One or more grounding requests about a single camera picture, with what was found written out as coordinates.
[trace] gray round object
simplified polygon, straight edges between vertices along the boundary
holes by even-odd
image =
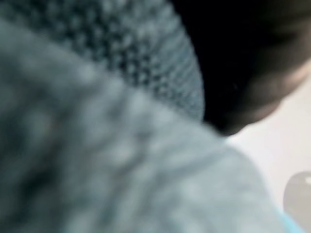
[[[311,232],[311,171],[295,174],[288,181],[284,210],[307,232]]]

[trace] blurry gray cloth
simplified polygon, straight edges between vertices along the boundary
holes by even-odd
[[[256,168],[122,73],[0,21],[1,233],[284,233]]]
[[[121,73],[127,84],[201,121],[203,80],[166,0],[0,0],[0,17]]]

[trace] white wall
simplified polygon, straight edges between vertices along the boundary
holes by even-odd
[[[276,203],[282,206],[290,177],[311,170],[311,78],[276,113],[229,138],[229,142],[255,161]]]

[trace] gray knit fabric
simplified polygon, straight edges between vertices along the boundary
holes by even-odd
[[[202,119],[196,57],[166,0],[0,0],[0,16],[119,70],[132,86]]]
[[[0,232],[284,233],[212,129],[1,20]]]

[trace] black fabric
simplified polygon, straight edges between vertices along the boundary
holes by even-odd
[[[271,113],[301,83],[311,56],[310,0],[171,0],[205,83],[205,121],[236,132]]]
[[[204,114],[192,45],[166,0],[0,0],[0,15],[74,50],[196,120]]]

